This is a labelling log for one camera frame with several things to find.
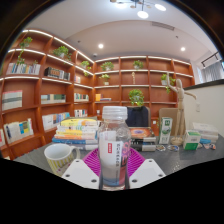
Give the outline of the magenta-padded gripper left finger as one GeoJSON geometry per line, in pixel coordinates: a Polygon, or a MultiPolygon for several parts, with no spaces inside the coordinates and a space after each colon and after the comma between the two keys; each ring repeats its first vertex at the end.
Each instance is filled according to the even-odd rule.
{"type": "Polygon", "coordinates": [[[98,150],[94,149],[83,159],[75,159],[62,175],[62,178],[84,188],[98,189],[100,172],[98,150]]]}

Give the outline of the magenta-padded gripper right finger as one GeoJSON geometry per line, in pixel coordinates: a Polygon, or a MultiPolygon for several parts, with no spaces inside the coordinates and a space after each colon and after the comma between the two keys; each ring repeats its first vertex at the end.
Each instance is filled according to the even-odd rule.
{"type": "Polygon", "coordinates": [[[129,189],[140,188],[157,181],[166,174],[158,166],[154,159],[145,159],[139,152],[130,149],[130,157],[127,163],[127,182],[129,189]]]}

